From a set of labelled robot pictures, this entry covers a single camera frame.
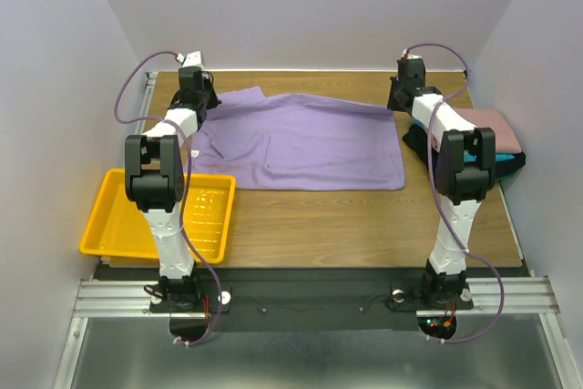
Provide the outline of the purple t shirt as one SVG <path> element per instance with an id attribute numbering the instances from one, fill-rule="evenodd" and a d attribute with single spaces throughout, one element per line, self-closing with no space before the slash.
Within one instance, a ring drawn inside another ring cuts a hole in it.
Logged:
<path id="1" fill-rule="evenodd" d="M 404 164 L 391 111 L 260 87 L 226 92 L 193 137 L 192 170 L 241 189 L 400 190 Z"/>

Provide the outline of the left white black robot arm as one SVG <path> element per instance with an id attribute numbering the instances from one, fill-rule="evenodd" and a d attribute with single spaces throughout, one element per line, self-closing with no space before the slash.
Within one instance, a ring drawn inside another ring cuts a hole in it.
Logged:
<path id="1" fill-rule="evenodd" d="M 157 306 L 188 312 L 201 304 L 203 290 L 185 237 L 189 178 L 183 174 L 181 147 L 220 101 L 201 62 L 183 65 L 178 76 L 179 89 L 165 117 L 126 138 L 124 173 L 126 195 L 146 219 L 159 255 L 159 281 L 146 291 Z"/>

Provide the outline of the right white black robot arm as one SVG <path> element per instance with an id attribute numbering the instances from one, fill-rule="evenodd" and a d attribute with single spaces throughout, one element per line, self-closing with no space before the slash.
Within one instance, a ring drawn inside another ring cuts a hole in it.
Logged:
<path id="1" fill-rule="evenodd" d="M 496 182 L 496 135 L 460 116 L 443 94 L 425 84 L 424 60 L 402 55 L 391 78 L 388 108 L 408 113 L 425 128 L 430 187 L 440 215 L 435 246 L 419 296 L 430 307 L 459 296 L 473 221 Z"/>

